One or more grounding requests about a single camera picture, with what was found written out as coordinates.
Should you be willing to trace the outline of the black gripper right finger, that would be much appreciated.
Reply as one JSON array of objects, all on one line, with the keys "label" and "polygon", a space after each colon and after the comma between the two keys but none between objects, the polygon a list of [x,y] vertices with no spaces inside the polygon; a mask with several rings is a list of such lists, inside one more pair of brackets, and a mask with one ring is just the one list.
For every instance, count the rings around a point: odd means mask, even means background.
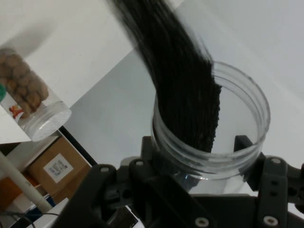
[{"label": "black gripper right finger", "polygon": [[304,169],[262,152],[249,168],[239,170],[256,197],[238,197],[234,203],[236,228],[302,228],[304,220],[288,212],[292,203],[304,211]]}]

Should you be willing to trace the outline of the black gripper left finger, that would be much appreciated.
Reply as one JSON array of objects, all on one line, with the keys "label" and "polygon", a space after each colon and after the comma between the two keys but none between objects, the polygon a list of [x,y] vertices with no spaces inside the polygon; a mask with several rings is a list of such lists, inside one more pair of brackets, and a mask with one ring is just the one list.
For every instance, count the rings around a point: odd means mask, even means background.
[{"label": "black gripper left finger", "polygon": [[215,228],[218,223],[171,177],[151,166],[152,139],[141,156],[116,169],[91,168],[54,223],[56,228],[107,228],[119,208],[130,206],[146,228]]}]

